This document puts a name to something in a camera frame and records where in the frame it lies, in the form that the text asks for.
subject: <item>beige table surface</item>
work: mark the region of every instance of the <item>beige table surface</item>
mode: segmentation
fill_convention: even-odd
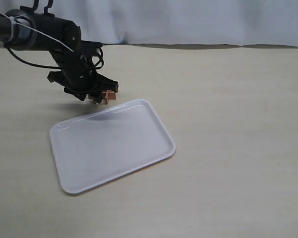
[[[0,50],[0,238],[298,238],[298,49],[180,48],[104,48],[110,105],[148,99],[177,152],[76,197],[49,129],[104,106]]]

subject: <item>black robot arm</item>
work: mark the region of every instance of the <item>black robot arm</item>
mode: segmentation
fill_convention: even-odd
[[[11,50],[16,51],[49,51],[58,67],[32,66],[59,69],[50,72],[48,79],[64,86],[64,91],[84,101],[87,95],[102,101],[105,90],[118,91],[118,82],[97,72],[103,64],[102,44],[81,39],[81,30],[74,22],[57,18],[48,12],[53,0],[44,8],[44,13],[35,10],[38,0],[32,8],[22,6],[0,14],[0,42],[18,60]]]

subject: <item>white tray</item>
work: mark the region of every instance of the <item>white tray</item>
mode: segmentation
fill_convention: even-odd
[[[172,156],[176,146],[152,105],[134,100],[53,126],[62,189],[78,194]]]

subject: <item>white curtain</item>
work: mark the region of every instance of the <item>white curtain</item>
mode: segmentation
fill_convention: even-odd
[[[0,0],[0,11],[20,4],[33,0]],[[298,46],[298,0],[54,0],[51,12],[108,44]]]

